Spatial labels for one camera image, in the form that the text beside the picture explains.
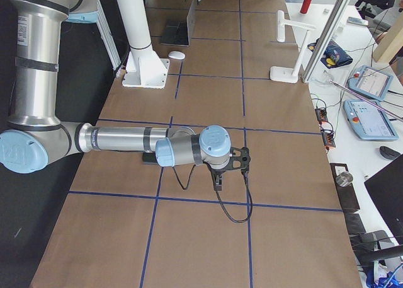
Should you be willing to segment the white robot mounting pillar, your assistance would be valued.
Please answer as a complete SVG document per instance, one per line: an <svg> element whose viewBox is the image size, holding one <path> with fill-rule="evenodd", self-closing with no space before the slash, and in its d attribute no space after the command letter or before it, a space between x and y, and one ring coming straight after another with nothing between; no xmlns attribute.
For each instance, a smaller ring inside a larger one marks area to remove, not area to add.
<svg viewBox="0 0 403 288"><path fill-rule="evenodd" d="M165 87L169 59L160 58L152 47L143 0L117 0L129 44L129 57L122 84L130 88Z"/></svg>

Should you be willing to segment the space pattern pencil case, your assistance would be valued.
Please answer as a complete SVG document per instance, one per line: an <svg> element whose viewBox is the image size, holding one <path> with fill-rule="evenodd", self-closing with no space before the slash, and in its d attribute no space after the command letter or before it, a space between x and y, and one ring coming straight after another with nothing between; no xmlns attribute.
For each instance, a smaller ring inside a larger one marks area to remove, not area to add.
<svg viewBox="0 0 403 288"><path fill-rule="evenodd" d="M330 40L322 57L321 62L328 68L337 68L350 65L353 58L347 54L334 40Z"/></svg>

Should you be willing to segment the blue teach pendant near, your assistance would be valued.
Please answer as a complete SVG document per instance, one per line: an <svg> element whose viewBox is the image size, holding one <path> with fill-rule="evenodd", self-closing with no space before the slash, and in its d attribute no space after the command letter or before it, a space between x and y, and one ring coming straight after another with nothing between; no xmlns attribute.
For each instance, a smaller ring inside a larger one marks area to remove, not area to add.
<svg viewBox="0 0 403 288"><path fill-rule="evenodd" d="M395 141L399 139L388 116L375 108L376 100L345 100L343 109L355 134L365 141Z"/></svg>

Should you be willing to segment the metal cup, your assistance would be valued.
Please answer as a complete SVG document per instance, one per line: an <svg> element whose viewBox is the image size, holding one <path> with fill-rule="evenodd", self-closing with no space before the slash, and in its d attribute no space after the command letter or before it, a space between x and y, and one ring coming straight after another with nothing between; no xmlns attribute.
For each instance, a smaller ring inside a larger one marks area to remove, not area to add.
<svg viewBox="0 0 403 288"><path fill-rule="evenodd" d="M348 171L343 171L335 177L336 185L339 187L347 187L353 182L353 175Z"/></svg>

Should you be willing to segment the blue teach pendant far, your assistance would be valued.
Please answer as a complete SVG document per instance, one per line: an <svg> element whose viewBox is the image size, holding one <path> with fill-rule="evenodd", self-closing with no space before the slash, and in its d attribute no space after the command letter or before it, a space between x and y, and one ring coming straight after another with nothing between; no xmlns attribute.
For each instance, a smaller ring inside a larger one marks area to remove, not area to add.
<svg viewBox="0 0 403 288"><path fill-rule="evenodd" d="M393 75L363 65L348 79L348 88L368 98L383 101L392 80Z"/></svg>

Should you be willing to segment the white computer mouse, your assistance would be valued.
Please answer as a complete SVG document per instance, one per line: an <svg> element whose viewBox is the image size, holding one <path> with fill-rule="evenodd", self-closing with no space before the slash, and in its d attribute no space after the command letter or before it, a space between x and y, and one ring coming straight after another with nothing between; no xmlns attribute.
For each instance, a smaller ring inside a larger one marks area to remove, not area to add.
<svg viewBox="0 0 403 288"><path fill-rule="evenodd" d="M186 58L185 53L174 50L168 53L168 57L170 59L175 59L175 60L184 60Z"/></svg>

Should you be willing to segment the grey laptop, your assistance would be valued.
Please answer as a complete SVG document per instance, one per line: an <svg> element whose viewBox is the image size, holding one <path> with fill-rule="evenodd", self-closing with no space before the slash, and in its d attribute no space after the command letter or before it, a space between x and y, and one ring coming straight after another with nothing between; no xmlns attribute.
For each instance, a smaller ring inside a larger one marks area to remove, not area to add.
<svg viewBox="0 0 403 288"><path fill-rule="evenodd" d="M197 0L192 0L185 20L167 20L161 44L189 47L196 23Z"/></svg>

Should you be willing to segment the metal rod tool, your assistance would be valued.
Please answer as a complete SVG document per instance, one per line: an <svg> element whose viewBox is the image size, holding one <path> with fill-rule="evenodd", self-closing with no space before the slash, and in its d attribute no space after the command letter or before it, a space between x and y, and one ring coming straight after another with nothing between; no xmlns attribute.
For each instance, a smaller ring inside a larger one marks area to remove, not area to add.
<svg viewBox="0 0 403 288"><path fill-rule="evenodd" d="M331 83L331 84L335 85L336 87L338 87L339 89L341 89L341 90L343 90L343 91L345 91L345 92L347 92L347 93L353 95L354 97L356 97L356 98L358 98L358 99L360 99L360 100L362 100L362 101L368 103L369 105L373 106L373 107L376 108L377 110L380 110L380 111L386 113L387 115L390 115L391 117L394 117L396 120L398 120L398 121L400 121L400 122L403 122L403 118L402 118L402 117L398 116L397 114L395 114L395 113L393 113L393 112L387 110L386 108L384 108L384 107L382 107L382 106L380 106L380 105L377 105L375 102L370 101L369 99L365 98L364 96L359 95L358 93L355 93L355 92L352 91L351 89L340 85L339 83L333 81L332 79L329 79L329 83Z"/></svg>

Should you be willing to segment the orange black electronics board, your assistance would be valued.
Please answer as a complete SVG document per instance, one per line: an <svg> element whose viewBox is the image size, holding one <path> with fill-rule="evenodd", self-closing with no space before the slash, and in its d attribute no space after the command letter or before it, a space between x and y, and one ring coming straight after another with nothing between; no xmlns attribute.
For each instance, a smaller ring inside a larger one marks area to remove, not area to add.
<svg viewBox="0 0 403 288"><path fill-rule="evenodd" d="M315 108L315 115L317 117L322 140L326 151L334 149L336 147L335 131L332 123L328 121L327 110L324 107Z"/></svg>

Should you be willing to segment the blue teach pendant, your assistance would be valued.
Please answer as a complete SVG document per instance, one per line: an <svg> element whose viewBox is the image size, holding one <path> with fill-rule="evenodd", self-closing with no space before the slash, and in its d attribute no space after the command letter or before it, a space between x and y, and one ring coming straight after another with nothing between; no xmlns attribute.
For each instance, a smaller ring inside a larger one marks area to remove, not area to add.
<svg viewBox="0 0 403 288"><path fill-rule="evenodd" d="M343 109L355 134L365 141L395 141L399 139L388 116L375 108L376 100L345 100Z"/></svg>
<svg viewBox="0 0 403 288"><path fill-rule="evenodd" d="M368 98L383 101L392 80L393 75L363 65L348 79L348 88Z"/></svg>

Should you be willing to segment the black monitor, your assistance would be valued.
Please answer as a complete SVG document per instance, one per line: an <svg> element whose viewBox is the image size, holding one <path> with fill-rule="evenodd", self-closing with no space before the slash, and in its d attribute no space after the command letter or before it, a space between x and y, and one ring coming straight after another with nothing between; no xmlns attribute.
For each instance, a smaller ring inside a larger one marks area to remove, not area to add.
<svg viewBox="0 0 403 288"><path fill-rule="evenodd" d="M402 244L402 155L365 182L366 190L398 243Z"/></svg>

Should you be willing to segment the black desk mouse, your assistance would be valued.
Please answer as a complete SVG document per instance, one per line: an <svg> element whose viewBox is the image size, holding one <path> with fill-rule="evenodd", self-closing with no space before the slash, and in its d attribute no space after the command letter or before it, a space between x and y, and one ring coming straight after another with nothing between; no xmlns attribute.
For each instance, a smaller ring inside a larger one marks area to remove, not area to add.
<svg viewBox="0 0 403 288"><path fill-rule="evenodd" d="M400 152L395 151L394 149L391 149L387 146L380 146L379 153L383 158L391 161L397 159L401 155Z"/></svg>

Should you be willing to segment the aluminium frame post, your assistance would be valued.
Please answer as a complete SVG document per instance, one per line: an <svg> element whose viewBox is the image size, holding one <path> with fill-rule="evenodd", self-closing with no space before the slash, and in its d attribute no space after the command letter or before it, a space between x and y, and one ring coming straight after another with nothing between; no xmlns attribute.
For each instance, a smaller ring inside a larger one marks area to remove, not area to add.
<svg viewBox="0 0 403 288"><path fill-rule="evenodd" d="M331 14L329 15L329 18L319 37L319 41L315 47L315 50L308 61L304 73L302 74L303 83L308 83L311 79L313 71L316 65L319 63L321 56L323 55L328 43L330 42L333 33L336 31L336 28L338 27L342 15L344 14L344 11L347 8L349 2L350 0L336 0Z"/></svg>

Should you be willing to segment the black mouse pad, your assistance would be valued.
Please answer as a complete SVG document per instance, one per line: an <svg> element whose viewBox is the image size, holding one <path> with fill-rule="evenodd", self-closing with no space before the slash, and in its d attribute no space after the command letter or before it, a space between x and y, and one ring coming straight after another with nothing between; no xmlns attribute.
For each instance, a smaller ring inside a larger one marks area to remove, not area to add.
<svg viewBox="0 0 403 288"><path fill-rule="evenodd" d="M158 165L155 153L142 153L142 162L144 164Z"/></svg>

